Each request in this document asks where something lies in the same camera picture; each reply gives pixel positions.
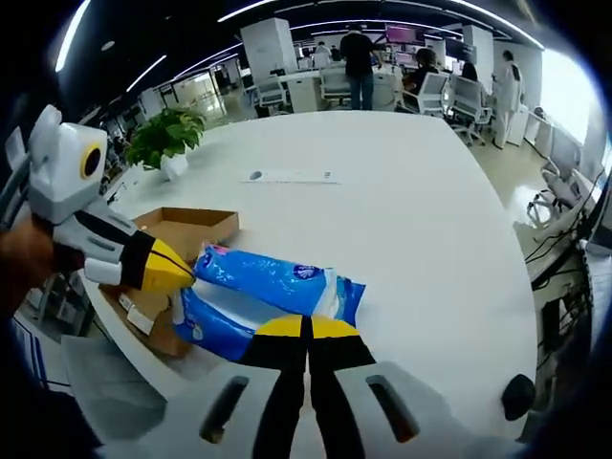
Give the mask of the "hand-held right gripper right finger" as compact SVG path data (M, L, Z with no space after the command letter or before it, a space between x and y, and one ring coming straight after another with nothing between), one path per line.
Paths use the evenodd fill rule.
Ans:
M329 458L514 458L520 446L463 426L447 400L390 361L376 361L359 332L311 319L312 405Z

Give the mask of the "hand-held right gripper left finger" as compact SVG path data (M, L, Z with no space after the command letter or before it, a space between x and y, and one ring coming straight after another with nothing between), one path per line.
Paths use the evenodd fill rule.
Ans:
M161 422L100 458L287 458L304 400L309 323L268 321L238 362L225 362L168 400Z

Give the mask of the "person's left hand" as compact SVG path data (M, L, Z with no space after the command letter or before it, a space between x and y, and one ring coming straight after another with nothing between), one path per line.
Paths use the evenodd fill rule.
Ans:
M1 318L14 315L27 293L58 272L84 265L84 255L53 240L52 226L33 215L1 232Z

